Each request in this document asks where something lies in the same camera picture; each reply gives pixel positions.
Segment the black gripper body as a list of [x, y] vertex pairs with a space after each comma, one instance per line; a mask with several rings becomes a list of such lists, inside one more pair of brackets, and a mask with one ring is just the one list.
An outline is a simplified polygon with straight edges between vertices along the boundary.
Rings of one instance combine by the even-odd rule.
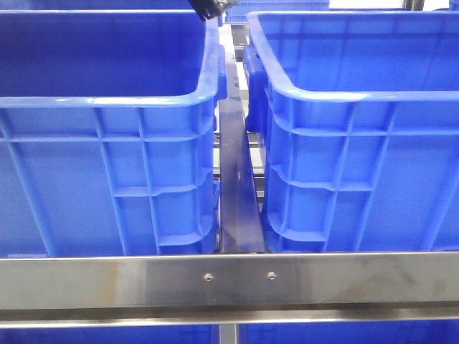
[[223, 15], [237, 5], [237, 0], [189, 0], [189, 3], [198, 17], [206, 21]]

